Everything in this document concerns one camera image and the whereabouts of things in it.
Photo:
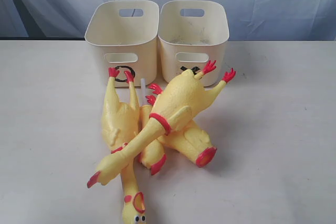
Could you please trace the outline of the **whole yellow rubber chicken top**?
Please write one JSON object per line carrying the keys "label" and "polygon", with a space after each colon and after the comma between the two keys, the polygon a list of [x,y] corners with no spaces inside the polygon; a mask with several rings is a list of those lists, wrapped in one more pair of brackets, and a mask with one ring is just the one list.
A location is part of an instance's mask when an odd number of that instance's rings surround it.
{"label": "whole yellow rubber chicken top", "polygon": [[214,88],[205,90],[200,79],[216,69],[215,63],[209,61],[198,74],[194,74],[190,69],[183,71],[174,77],[164,90],[154,83],[151,84],[149,87],[157,97],[147,125],[123,150],[102,159],[96,173],[87,182],[87,187],[90,188],[96,183],[106,185],[151,142],[162,135],[181,130],[196,115],[207,109],[236,74],[236,71],[231,69]]}

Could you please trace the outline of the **whole yellow rubber chicken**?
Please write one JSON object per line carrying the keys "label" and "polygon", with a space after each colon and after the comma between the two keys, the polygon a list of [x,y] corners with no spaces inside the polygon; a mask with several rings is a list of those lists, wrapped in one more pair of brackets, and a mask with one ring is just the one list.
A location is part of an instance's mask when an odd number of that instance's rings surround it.
{"label": "whole yellow rubber chicken", "polygon": [[215,63],[209,61],[198,74],[194,74],[190,69],[183,71],[174,77],[164,90],[154,83],[151,84],[149,87],[157,97],[147,125],[123,150],[102,159],[96,173],[87,182],[87,187],[90,188],[96,183],[106,185],[151,142],[162,135],[181,130],[196,115],[207,109],[236,74],[236,71],[231,69],[214,88],[205,90],[200,79],[216,69]]}
{"label": "whole yellow rubber chicken", "polygon": [[[117,68],[109,68],[109,80],[102,112],[102,137],[111,153],[122,150],[139,132],[140,106],[134,86],[134,77],[124,71],[130,91],[130,102],[121,102],[115,88]],[[146,223],[144,196],[139,191],[134,173],[134,160],[121,170],[123,189],[122,219],[124,223]]]}

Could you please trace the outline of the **broken chicken head with tube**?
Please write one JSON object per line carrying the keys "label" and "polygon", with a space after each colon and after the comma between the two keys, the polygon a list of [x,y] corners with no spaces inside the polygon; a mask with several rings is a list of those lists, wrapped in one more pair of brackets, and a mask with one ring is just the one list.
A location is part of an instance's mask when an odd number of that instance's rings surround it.
{"label": "broken chicken head with tube", "polygon": [[[147,95],[144,78],[141,78],[140,87],[142,101],[142,106],[140,107],[140,125],[144,128],[149,120],[149,114],[156,97],[154,95]],[[151,175],[157,174],[165,161],[166,154],[164,147],[158,140],[153,140],[139,155],[139,162],[150,170]]]}

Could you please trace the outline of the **headless yellow chicken body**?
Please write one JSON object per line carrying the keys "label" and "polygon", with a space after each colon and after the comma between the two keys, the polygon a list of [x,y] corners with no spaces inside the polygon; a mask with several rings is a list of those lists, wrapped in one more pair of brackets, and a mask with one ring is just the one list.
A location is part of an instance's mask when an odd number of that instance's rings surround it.
{"label": "headless yellow chicken body", "polygon": [[193,120],[180,131],[157,138],[163,147],[178,151],[198,167],[206,166],[215,156],[217,148],[210,141],[209,135]]}

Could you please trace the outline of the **cream bin marked X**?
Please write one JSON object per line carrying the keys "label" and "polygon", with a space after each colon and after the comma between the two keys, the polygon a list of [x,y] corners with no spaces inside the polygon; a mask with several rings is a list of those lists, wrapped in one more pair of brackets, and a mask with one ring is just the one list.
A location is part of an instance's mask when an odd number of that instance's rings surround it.
{"label": "cream bin marked X", "polygon": [[219,78],[229,28],[224,7],[212,1],[174,0],[162,6],[158,37],[162,76],[170,82],[190,69],[199,73],[211,61],[216,69],[202,79],[203,86]]}

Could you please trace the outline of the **cream bin marked O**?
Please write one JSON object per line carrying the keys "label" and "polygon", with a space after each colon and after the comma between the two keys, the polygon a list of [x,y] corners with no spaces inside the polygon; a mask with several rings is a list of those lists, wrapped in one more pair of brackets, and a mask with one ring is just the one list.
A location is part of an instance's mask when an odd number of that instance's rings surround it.
{"label": "cream bin marked O", "polygon": [[125,71],[150,84],[157,75],[159,6],[149,0],[109,1],[97,7],[85,32],[100,80],[107,84],[109,68],[117,68],[117,87],[127,86]]}

